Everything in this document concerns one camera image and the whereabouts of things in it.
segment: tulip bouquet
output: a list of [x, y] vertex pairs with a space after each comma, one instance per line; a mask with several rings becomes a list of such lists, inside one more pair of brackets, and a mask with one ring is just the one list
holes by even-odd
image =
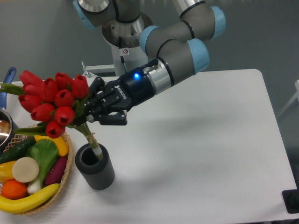
[[65, 127], [75, 128], [87, 139], [99, 160], [102, 150], [90, 132], [88, 125], [74, 125], [75, 118], [84, 115], [84, 105], [89, 98], [87, 80], [82, 75], [74, 79], [65, 73], [57, 73], [55, 78], [42, 80], [30, 71], [20, 75], [23, 86], [2, 83], [0, 91], [19, 96], [21, 106], [31, 118], [40, 121], [35, 127], [18, 128], [14, 132], [24, 135], [42, 135], [58, 138]]

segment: sliced toy vegetable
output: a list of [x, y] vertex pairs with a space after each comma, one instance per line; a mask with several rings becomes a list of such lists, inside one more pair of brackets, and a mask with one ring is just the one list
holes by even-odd
[[9, 150], [0, 156], [0, 164], [4, 162], [15, 161], [25, 156], [28, 148], [36, 143], [33, 136], [24, 139], [18, 144], [12, 146]]
[[37, 161], [31, 157], [18, 159], [13, 166], [13, 176], [15, 180], [22, 183], [28, 183], [34, 180], [39, 172]]
[[7, 181], [1, 189], [1, 196], [12, 200], [24, 198], [26, 195], [26, 184], [20, 183], [16, 180]]
[[45, 186], [60, 183], [66, 168], [67, 158], [60, 157], [45, 179]]
[[15, 161], [0, 164], [0, 182], [5, 183], [14, 178], [12, 172], [14, 163]]
[[58, 149], [53, 141], [41, 139], [28, 150], [27, 156], [35, 159], [39, 165], [38, 176], [27, 187], [28, 193], [34, 194], [43, 188], [43, 181], [57, 160]]
[[48, 136], [35, 135], [34, 138], [35, 138], [36, 141], [39, 141], [41, 139], [52, 140], [58, 148], [58, 155], [59, 156], [65, 156], [69, 152], [69, 147], [67, 146], [67, 144], [65, 143], [65, 141], [62, 137], [58, 137], [56, 139], [53, 139], [53, 138], [50, 138]]
[[59, 184], [55, 183], [41, 189], [33, 195], [18, 200], [10, 200], [0, 196], [0, 210], [14, 214], [29, 211], [54, 196], [58, 189]]

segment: toy orange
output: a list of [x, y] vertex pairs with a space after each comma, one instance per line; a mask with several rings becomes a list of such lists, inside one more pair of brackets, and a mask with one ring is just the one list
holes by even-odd
[[27, 195], [27, 186], [16, 180], [7, 181], [1, 189], [1, 196], [8, 199], [21, 199]]

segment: cooking pot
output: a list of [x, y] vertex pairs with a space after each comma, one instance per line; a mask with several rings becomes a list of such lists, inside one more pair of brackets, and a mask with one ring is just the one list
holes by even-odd
[[[16, 74], [15, 68], [10, 68], [3, 83], [11, 83]], [[7, 93], [0, 92], [0, 155], [14, 137], [14, 129], [18, 128], [13, 119], [6, 111]]]

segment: purple eggplant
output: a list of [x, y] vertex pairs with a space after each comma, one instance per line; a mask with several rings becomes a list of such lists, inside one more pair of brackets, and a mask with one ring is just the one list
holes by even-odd
[[67, 158], [59, 157], [45, 178], [45, 186], [60, 183], [66, 168]]

